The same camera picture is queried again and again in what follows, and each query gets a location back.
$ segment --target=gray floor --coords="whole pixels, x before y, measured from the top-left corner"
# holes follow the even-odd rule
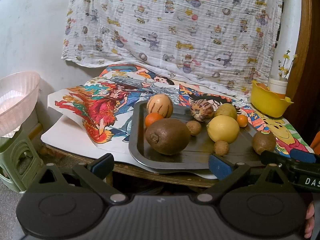
[[[70,157],[57,160],[51,156],[43,158],[45,163],[56,163],[59,167],[70,168],[78,161]],[[22,195],[8,189],[0,181],[0,240],[12,240],[13,227],[17,222],[15,210]]]

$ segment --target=white vase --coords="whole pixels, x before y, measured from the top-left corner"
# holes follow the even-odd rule
[[[268,81],[268,88],[270,91],[275,92],[282,99],[285,98],[287,90],[288,79],[280,77],[270,77]]]

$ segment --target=metal tray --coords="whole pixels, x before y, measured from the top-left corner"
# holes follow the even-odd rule
[[[206,124],[202,123],[202,130],[197,136],[191,136],[188,146],[178,154],[163,155],[151,148],[145,139],[146,127],[144,119],[147,116],[147,101],[140,101],[134,105],[132,127],[129,140],[131,155],[141,164],[154,169],[165,170],[199,170],[208,169],[209,156],[213,152],[214,141],[207,133]],[[173,106],[171,118],[184,123],[194,120],[190,108],[186,106]],[[251,167],[264,166],[259,156],[252,148],[252,136],[255,128],[248,124],[240,128],[238,138],[229,146],[229,153],[224,157],[231,163],[244,162]]]

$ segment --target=white container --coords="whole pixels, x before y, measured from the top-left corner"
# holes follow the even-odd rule
[[[40,76],[18,72],[0,79],[0,137],[19,127],[35,108]]]
[[[287,78],[269,78],[268,88],[270,91],[279,94],[281,98],[285,98],[287,91],[288,79]]]

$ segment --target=black circular disc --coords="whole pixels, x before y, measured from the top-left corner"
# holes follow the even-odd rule
[[[17,206],[24,230],[39,238],[67,238],[89,230],[101,217],[101,198],[80,187],[70,193],[26,193]]]
[[[280,237],[304,223],[306,207],[298,193],[252,193],[254,188],[235,189],[220,201],[221,214],[234,228],[250,236]]]

